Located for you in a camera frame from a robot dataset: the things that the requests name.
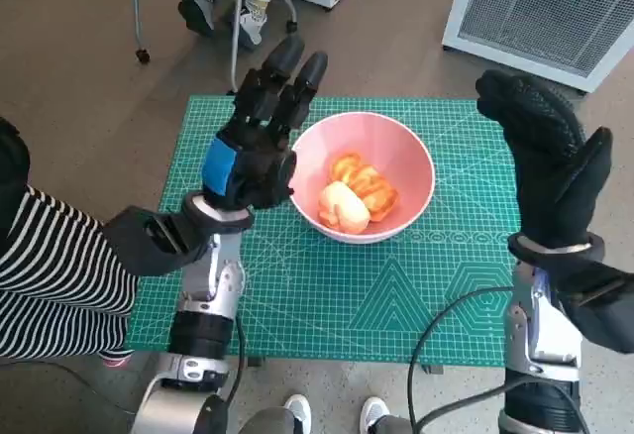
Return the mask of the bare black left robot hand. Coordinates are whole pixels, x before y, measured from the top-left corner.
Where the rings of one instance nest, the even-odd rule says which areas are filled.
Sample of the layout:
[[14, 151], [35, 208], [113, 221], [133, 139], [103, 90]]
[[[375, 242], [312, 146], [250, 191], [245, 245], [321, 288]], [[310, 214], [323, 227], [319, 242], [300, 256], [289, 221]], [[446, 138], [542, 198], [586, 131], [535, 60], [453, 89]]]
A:
[[252, 68], [234, 96], [234, 112], [213, 139], [201, 171], [206, 201], [222, 210], [274, 207], [292, 194], [297, 156], [290, 134], [301, 128], [323, 79], [328, 56], [316, 52], [295, 80], [288, 79], [304, 52], [287, 36], [259, 68]]

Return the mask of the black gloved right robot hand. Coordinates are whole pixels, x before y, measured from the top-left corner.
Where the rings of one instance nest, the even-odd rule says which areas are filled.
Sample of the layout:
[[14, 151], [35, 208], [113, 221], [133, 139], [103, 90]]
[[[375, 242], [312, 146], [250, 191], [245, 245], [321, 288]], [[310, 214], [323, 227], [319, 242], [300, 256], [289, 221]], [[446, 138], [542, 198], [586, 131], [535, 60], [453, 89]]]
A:
[[528, 75], [487, 70], [475, 90], [478, 112], [502, 127], [514, 159], [521, 234], [550, 250], [588, 244], [611, 131], [587, 137], [573, 105]]

